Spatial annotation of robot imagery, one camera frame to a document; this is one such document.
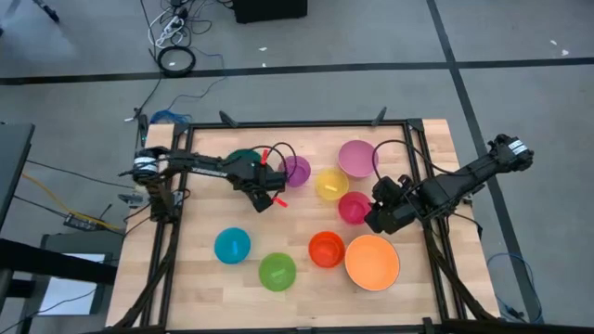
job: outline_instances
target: floor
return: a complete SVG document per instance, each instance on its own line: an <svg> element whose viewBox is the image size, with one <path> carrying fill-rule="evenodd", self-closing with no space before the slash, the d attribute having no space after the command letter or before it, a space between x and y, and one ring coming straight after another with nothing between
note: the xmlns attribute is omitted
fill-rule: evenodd
<svg viewBox="0 0 594 334"><path fill-rule="evenodd" d="M32 160L131 185L117 177L135 150L136 125L123 120L159 77L148 54L140 3L47 2L60 15L59 25L31 1L1 20L0 120L36 125ZM159 0L145 3L151 19L161 13ZM499 133L519 136L536 152L535 164L497 180L523 257L534 271L544 320L594 327L594 268L588 265L594 262L589 247L594 226L586 181L594 162L588 154L594 125L594 2L310 0L309 5L303 19L248 25L237 24L223 6L205 7L202 17L213 27L193 45L222 54L227 69L247 70L230 71L233 75L204 99L180 99L172 111L190 114L194 122L216 122L219 110L240 122L343 120L371 119L386 106L389 118L447 119L461 162L476 158L481 142ZM7 0L0 1L0 13L7 7ZM444 52L448 46L452 53ZM195 70L221 65L198 55ZM73 77L59 78L67 75ZM14 85L28 77L63 83ZM164 80L144 111L166 109L175 96L200 94L218 79ZM32 164L25 171L80 212L99 215L112 203L105 218L122 224L127 208L116 195L125 189ZM490 186L474 198L487 258L507 251L499 225L505 213ZM53 205L29 182L20 182L17 194ZM2 238L39 246L42 235L57 233L74 230L59 217L14 200ZM490 272L501 300L523 310L510 261L494 260ZM18 321L21 312L22 301L8 300L0 330ZM31 333L97 330L104 317L105 307L85 318L35 318Z"/></svg>

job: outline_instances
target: white paper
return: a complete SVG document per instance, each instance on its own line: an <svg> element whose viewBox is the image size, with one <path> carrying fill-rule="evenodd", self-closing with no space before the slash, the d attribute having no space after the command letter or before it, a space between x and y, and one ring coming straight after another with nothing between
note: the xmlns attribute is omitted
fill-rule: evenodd
<svg viewBox="0 0 594 334"><path fill-rule="evenodd" d="M102 262L105 260L105 254L64 254L74 256L77 258ZM97 288L97 283L82 282L71 279L51 277L49 285L45 291L44 300L41 303L40 311L48 309L59 302L65 300L81 297ZM89 315L91 313L91 305L95 293L72 302L64 302L60 306L55 307L40 315Z"/></svg>

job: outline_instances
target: blue bowl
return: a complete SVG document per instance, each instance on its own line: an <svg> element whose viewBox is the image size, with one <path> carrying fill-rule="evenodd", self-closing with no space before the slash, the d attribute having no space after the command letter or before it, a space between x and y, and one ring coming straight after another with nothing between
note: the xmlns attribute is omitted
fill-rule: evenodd
<svg viewBox="0 0 594 334"><path fill-rule="evenodd" d="M214 254L226 264L243 261L250 253L250 237L241 228L231 227L221 232L214 242Z"/></svg>

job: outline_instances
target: green bowl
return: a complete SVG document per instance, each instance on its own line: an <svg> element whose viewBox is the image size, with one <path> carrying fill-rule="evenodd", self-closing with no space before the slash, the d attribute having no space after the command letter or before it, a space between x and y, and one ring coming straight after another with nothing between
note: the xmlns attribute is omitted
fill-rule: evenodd
<svg viewBox="0 0 594 334"><path fill-rule="evenodd" d="M231 154L229 154L227 159L231 160L237 159L239 157L247 157L256 162L260 162L260 159L262 158L262 156L260 156L260 153L253 151L251 149L243 148L233 151Z"/></svg>
<svg viewBox="0 0 594 334"><path fill-rule="evenodd" d="M260 263L260 282L271 291L288 289L295 281L297 268L285 253L268 254Z"/></svg>

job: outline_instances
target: yellow cable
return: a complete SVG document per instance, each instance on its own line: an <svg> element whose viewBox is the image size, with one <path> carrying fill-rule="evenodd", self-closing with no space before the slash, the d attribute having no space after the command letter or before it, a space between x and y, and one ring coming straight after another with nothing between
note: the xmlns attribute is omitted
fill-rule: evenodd
<svg viewBox="0 0 594 334"><path fill-rule="evenodd" d="M37 186L39 186L40 188L42 188L47 193L47 195L49 195L49 197L51 199L53 199L57 203L57 205L60 208L62 208L66 212L69 212L73 216L78 217L78 218L81 218L81 219L86 219L86 220L88 220L90 222L93 222L95 224L98 224L98 225L107 227L108 229L111 229L111 230L118 230L118 229L120 229L120 228L118 228L118 227L116 227L114 225L110 225L110 224L107 224L105 222L102 222L102 221L100 221L98 219L95 219L93 217L89 217L86 214L82 214L80 212L76 212L74 210L68 209L68 207L61 200L59 200L58 197L51 190L49 190L47 188L47 186L44 186L44 184L42 184L41 182L37 181L36 179L30 177L29 175L27 175L25 173L22 174L22 177L26 178L27 180L35 183Z"/></svg>

